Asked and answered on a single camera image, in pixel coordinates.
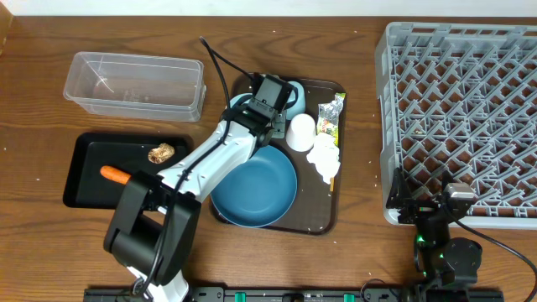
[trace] orange carrot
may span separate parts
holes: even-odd
[[[122,185],[126,185],[128,180],[131,178],[130,174],[127,174],[120,169],[116,169],[111,166],[102,166],[101,175],[108,180],[115,181]]]

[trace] white backdrop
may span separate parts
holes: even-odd
[[[537,17],[537,0],[0,0],[14,15]]]

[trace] wooden table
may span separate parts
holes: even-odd
[[[371,278],[400,284],[419,276],[413,227],[382,214],[380,107],[373,51],[401,18],[15,18],[0,57],[0,300],[79,301],[91,285],[133,276],[102,249],[112,211],[67,208],[62,193],[76,138],[88,131],[188,133],[199,145],[224,108],[204,35],[246,70],[326,79],[348,93],[338,221],[310,237],[221,224],[203,205],[185,276],[232,287],[359,288]],[[414,18],[405,21],[534,24],[535,19]],[[62,96],[78,51],[201,60],[208,92],[199,122],[158,122],[86,113]],[[223,67],[228,82],[238,73]],[[537,232],[486,230],[537,261]],[[484,249],[479,286],[521,301],[534,276],[504,250],[460,229]]]

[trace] black tray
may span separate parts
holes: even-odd
[[[324,104],[334,100],[336,93],[344,93],[345,89],[339,84],[329,81],[317,81],[308,79],[295,79],[281,77],[286,81],[297,81],[305,91],[305,113],[311,115],[315,122],[319,115],[319,104]],[[250,92],[249,79],[242,75],[233,83],[232,94],[234,96]],[[340,162],[342,163],[343,133],[345,129],[345,111],[347,109],[347,99],[345,100],[343,111],[339,116],[339,149]],[[289,148],[285,138],[273,138],[270,145],[282,151],[293,163],[298,177],[298,190],[295,202],[289,211],[278,221],[264,228],[284,231],[298,232],[309,235],[322,235],[329,232],[336,224],[337,200],[339,196],[339,186],[341,183],[341,168],[334,178],[333,191],[331,186],[322,181],[322,177],[313,164],[308,163],[305,156],[309,152],[296,152]],[[222,217],[214,206],[211,207],[212,214],[218,221],[228,222]]]
[[[148,160],[149,150],[167,143],[175,154],[162,164]],[[157,174],[188,154],[183,138],[148,135],[84,133],[77,140],[64,190],[64,204],[69,207],[115,209],[124,185],[101,176],[101,167],[110,165],[129,174],[142,170]]]

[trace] blue bowl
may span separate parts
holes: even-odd
[[[278,149],[261,148],[211,192],[213,205],[231,223],[264,227],[281,218],[295,201],[295,167]]]

